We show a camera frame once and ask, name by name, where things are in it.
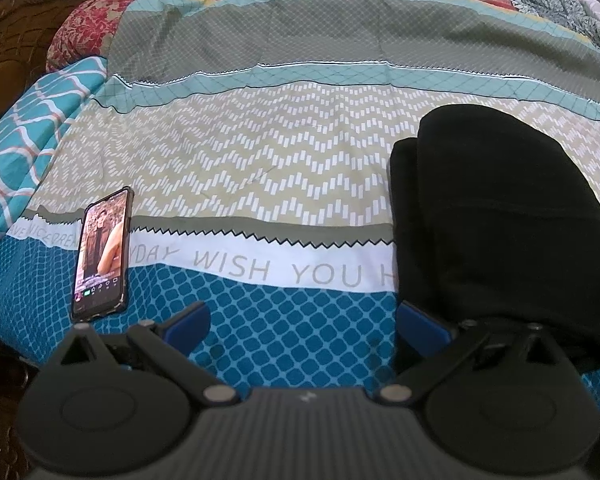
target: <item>video on phone screen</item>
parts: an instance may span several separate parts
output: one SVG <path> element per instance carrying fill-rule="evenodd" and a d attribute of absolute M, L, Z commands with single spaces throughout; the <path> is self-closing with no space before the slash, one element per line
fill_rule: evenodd
<path fill-rule="evenodd" d="M 127 192 L 121 191 L 106 202 L 89 209 L 80 240 L 75 301 L 118 288 L 126 199 Z"/>

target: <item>smartphone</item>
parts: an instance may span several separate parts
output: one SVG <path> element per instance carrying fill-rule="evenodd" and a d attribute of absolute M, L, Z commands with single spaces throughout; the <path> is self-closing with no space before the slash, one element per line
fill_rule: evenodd
<path fill-rule="evenodd" d="M 71 302 L 73 322 L 89 321 L 126 308 L 133 196 L 131 188 L 123 187 L 84 212 Z"/>

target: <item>blue honeycomb pattern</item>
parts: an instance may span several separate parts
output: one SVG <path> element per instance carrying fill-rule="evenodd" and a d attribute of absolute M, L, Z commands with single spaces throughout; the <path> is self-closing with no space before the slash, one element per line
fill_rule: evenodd
<path fill-rule="evenodd" d="M 28 238 L 0 244 L 0 338 L 43 363 L 71 326 L 77 252 Z M 250 285 L 157 264 L 129 269 L 129 308 L 94 323 L 122 332 L 195 300 L 212 328 L 190 359 L 244 394 L 250 386 L 351 386 L 392 378 L 395 296 Z M 584 376 L 600 406 L 600 370 Z"/>

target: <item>folded black cloth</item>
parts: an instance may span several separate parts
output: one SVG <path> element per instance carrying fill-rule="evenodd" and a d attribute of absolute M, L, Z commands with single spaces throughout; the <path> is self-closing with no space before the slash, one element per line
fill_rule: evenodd
<path fill-rule="evenodd" d="M 402 300 L 540 322 L 581 371 L 600 367 L 600 204 L 558 142 L 492 108 L 440 107 L 394 146 L 390 189 Z"/>

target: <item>phone case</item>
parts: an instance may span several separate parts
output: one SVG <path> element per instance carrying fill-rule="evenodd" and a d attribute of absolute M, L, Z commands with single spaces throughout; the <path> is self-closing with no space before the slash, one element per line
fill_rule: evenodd
<path fill-rule="evenodd" d="M 78 273 L 78 265 L 76 263 L 75 272 L 74 272 L 74 282 L 73 282 L 74 286 L 72 286 L 72 293 L 71 293 L 72 297 L 71 297 L 71 303 L 69 305 L 69 318 L 71 319 L 71 321 L 73 323 L 88 322 L 93 319 L 110 316 L 111 314 L 118 314 L 118 313 L 126 310 L 126 300 L 127 300 L 126 271 L 128 269 L 128 263 L 129 263 L 129 238 L 131 235 L 131 231 L 130 231 L 131 206 L 132 206 L 133 199 L 134 199 L 134 190 L 131 189 L 129 186 L 123 186 L 119 190 L 111 193 L 110 195 L 107 195 L 103 199 L 90 204 L 87 207 L 87 209 L 84 210 L 84 216 L 82 217 L 82 227 L 80 228 L 80 243 L 82 243 L 82 234 L 84 231 L 84 227 L 86 225 L 86 218 L 87 218 L 87 213 L 89 212 L 89 210 L 101 202 L 106 202 L 111 197 L 113 197 L 114 195 L 117 195 L 118 193 L 120 193 L 123 190 L 126 190 L 126 192 L 127 192 L 126 208 L 125 208 L 125 233 L 126 233 L 126 235 L 123 236 L 123 238 L 122 238 L 122 251 L 121 251 L 122 261 L 120 262 L 120 282 L 121 282 L 120 289 L 121 289 L 122 293 L 120 294 L 120 300 L 117 303 L 115 303 L 113 306 L 106 306 L 101 311 L 99 310 L 96 312 L 75 313 L 74 312 L 74 286 L 75 286 L 75 279 L 76 279 L 76 276 Z"/>

